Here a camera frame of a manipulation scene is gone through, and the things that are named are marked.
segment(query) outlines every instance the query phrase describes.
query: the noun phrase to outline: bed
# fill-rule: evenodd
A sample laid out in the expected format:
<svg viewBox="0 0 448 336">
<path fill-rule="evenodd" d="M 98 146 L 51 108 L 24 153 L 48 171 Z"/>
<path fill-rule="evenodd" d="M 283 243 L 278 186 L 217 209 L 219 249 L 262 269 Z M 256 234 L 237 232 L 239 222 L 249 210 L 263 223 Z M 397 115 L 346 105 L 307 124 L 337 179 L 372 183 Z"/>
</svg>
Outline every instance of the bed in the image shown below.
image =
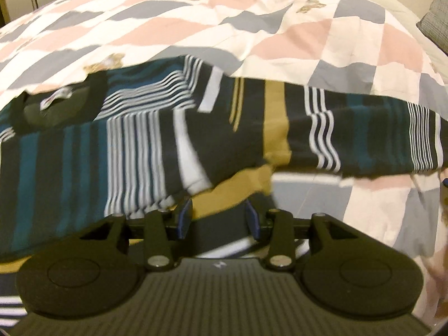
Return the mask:
<svg viewBox="0 0 448 336">
<path fill-rule="evenodd" d="M 57 0 L 1 30 L 0 108 L 25 89 L 49 91 L 97 70 L 191 54 L 232 76 L 392 96 L 448 119 L 448 58 L 417 21 L 396 0 Z M 282 171 L 272 192 L 296 217 L 329 213 L 413 258 L 425 278 L 414 314 L 432 324 L 445 295 L 443 178 Z M 225 251 L 250 243 L 243 238 Z M 21 263 L 0 265 L 2 294 L 16 295 Z M 0 326 L 17 319 L 0 315 Z"/>
</svg>

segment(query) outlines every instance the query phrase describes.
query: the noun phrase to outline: black rubber pad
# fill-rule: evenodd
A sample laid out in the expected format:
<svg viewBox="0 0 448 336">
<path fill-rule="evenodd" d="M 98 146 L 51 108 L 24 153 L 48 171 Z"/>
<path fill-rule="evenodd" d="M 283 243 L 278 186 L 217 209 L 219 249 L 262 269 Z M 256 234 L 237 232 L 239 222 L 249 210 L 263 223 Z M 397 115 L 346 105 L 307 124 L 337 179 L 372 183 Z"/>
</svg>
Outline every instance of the black rubber pad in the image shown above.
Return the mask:
<svg viewBox="0 0 448 336">
<path fill-rule="evenodd" d="M 257 259 L 183 259 L 150 273 L 125 304 L 97 317 L 53 320 L 30 314 L 11 336 L 423 336 L 410 314 L 355 321 L 310 301 L 289 273 Z"/>
</svg>

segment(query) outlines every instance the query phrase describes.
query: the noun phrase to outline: metal screw head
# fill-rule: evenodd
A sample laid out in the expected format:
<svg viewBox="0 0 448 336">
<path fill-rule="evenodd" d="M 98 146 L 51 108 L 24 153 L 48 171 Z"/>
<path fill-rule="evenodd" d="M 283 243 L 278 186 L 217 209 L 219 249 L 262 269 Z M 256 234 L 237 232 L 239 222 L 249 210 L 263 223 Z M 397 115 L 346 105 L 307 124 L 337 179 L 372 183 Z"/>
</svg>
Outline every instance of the metal screw head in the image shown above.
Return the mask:
<svg viewBox="0 0 448 336">
<path fill-rule="evenodd" d="M 283 268 L 290 265 L 293 262 L 293 260 L 286 255 L 274 255 L 272 258 L 269 259 L 269 262 L 275 267 Z"/>
<path fill-rule="evenodd" d="M 165 267 L 169 264 L 169 259 L 165 255 L 154 255 L 148 259 L 148 264 L 152 267 Z"/>
</svg>

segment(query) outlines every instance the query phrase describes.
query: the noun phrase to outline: pillow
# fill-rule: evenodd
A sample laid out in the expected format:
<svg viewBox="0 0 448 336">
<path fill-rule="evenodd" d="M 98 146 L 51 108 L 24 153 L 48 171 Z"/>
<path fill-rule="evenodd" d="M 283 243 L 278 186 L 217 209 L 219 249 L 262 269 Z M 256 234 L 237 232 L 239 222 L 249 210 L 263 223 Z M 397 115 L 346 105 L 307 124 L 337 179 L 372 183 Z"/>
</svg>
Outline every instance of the pillow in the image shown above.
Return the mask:
<svg viewBox="0 0 448 336">
<path fill-rule="evenodd" d="M 417 28 L 448 55 L 448 0 L 434 0 Z"/>
</svg>

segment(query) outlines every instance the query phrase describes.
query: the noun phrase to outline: striped shirt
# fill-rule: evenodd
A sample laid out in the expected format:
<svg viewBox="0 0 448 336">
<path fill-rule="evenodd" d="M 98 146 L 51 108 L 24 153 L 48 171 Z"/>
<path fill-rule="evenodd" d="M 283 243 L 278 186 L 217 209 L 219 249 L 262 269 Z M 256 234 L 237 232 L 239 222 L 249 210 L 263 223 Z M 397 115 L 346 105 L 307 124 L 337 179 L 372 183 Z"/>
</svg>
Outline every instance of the striped shirt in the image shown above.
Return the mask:
<svg viewBox="0 0 448 336">
<path fill-rule="evenodd" d="M 266 190 L 275 167 L 380 176 L 447 164 L 447 122 L 426 107 L 233 78 L 191 56 L 100 71 L 67 88 L 70 98 L 44 111 L 55 91 L 24 92 L 0 111 L 4 261 L 186 194 L 200 238 L 182 255 L 243 255 L 257 249 L 238 203 Z"/>
</svg>

